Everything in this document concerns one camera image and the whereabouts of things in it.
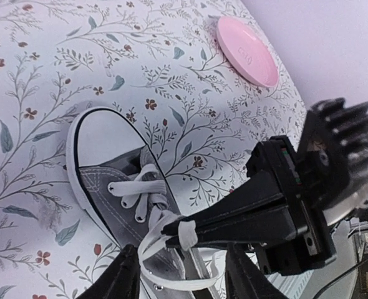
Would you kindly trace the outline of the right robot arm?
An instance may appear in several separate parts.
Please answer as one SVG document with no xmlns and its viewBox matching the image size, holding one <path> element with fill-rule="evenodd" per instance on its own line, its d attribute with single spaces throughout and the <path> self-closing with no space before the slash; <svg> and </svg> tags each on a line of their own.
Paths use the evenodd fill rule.
<svg viewBox="0 0 368 299">
<path fill-rule="evenodd" d="M 248 180 L 222 200 L 166 225 L 170 248 L 255 252 L 266 274 L 297 275 L 336 259 L 332 228 L 368 209 L 368 102 L 323 100 L 307 112 L 299 146 L 257 143 Z"/>
</svg>

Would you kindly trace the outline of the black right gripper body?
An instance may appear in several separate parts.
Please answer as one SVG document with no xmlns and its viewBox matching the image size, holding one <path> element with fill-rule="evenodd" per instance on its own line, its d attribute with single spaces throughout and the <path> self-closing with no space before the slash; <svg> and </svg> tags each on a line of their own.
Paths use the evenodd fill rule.
<svg viewBox="0 0 368 299">
<path fill-rule="evenodd" d="M 272 241 L 255 246 L 265 275 L 297 275 L 323 268 L 337 259 L 329 229 L 320 212 L 303 198 L 303 185 L 296 172 L 296 153 L 287 136 L 274 136 L 254 147 L 246 164 L 247 176 L 269 173 L 281 198 L 264 206 L 265 224 Z"/>
</svg>

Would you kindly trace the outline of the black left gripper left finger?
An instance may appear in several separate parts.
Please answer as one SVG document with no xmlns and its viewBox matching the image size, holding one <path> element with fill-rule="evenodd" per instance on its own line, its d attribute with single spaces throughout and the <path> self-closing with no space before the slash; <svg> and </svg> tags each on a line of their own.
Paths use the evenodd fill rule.
<svg viewBox="0 0 368 299">
<path fill-rule="evenodd" d="M 78 299 L 139 299 L 140 265 L 137 248 L 126 245 L 103 274 Z"/>
</svg>

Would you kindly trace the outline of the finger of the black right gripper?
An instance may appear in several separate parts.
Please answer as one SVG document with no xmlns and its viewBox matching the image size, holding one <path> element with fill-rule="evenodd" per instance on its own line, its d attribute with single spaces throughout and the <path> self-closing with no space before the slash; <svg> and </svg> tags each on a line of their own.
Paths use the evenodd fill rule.
<svg viewBox="0 0 368 299">
<path fill-rule="evenodd" d="M 283 198 L 283 193 L 273 175 L 267 171 L 259 171 L 216 204 L 167 224 L 162 234 L 178 235 L 180 224 L 193 221 L 195 232 L 198 235 L 206 235 L 225 224 L 235 224 L 243 216 L 265 210 Z"/>
<path fill-rule="evenodd" d="M 190 221 L 195 223 L 197 247 L 224 247 L 229 242 L 280 244 L 296 238 L 296 226 L 286 205 L 243 210 L 223 210 L 214 205 L 167 224 L 165 235 L 172 238 L 168 246 L 179 245 L 178 226 Z"/>
</svg>

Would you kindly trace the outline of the grey canvas sneaker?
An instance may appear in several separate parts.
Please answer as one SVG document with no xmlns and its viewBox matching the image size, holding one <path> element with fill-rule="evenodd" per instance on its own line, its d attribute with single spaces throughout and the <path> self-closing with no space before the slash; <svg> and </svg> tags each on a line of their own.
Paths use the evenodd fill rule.
<svg viewBox="0 0 368 299">
<path fill-rule="evenodd" d="M 66 163 L 79 206 L 116 243 L 138 249 L 142 298 L 218 298 L 216 269 L 197 249 L 151 248 L 182 215 L 150 146 L 122 114 L 101 107 L 80 113 Z"/>
</svg>

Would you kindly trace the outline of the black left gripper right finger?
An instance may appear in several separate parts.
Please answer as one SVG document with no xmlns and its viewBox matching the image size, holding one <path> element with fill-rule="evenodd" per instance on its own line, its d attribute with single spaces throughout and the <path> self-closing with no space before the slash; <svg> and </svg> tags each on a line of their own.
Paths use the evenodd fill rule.
<svg viewBox="0 0 368 299">
<path fill-rule="evenodd" d="M 296 252 L 284 244 L 274 247 L 256 246 L 261 268 L 247 255 L 247 247 L 229 243 L 225 258 L 225 286 L 227 298 L 286 298 L 267 278 L 266 274 L 296 273 Z"/>
</svg>

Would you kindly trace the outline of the white shoelace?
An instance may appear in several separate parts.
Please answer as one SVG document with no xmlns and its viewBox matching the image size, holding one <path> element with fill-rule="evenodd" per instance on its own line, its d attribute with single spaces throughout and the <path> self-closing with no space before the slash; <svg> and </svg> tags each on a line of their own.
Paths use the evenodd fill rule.
<svg viewBox="0 0 368 299">
<path fill-rule="evenodd" d="M 154 284 L 179 291 L 198 291 L 214 286 L 221 276 L 216 266 L 218 253 L 212 255 L 211 277 L 195 280 L 170 280 L 155 275 L 144 265 L 144 261 L 153 257 L 167 247 L 167 241 L 171 238 L 162 234 L 162 229 L 173 221 L 181 219 L 179 215 L 166 208 L 167 184 L 163 179 L 157 179 L 159 172 L 155 164 L 146 164 L 132 181 L 111 182 L 108 190 L 115 197 L 121 198 L 121 205 L 128 209 L 135 207 L 135 220 L 143 223 L 146 219 L 148 203 L 153 207 L 148 218 L 149 231 L 141 241 L 138 248 L 138 258 L 141 273 Z M 179 244 L 182 250 L 189 251 L 195 247 L 197 236 L 193 221 L 178 226 Z"/>
</svg>

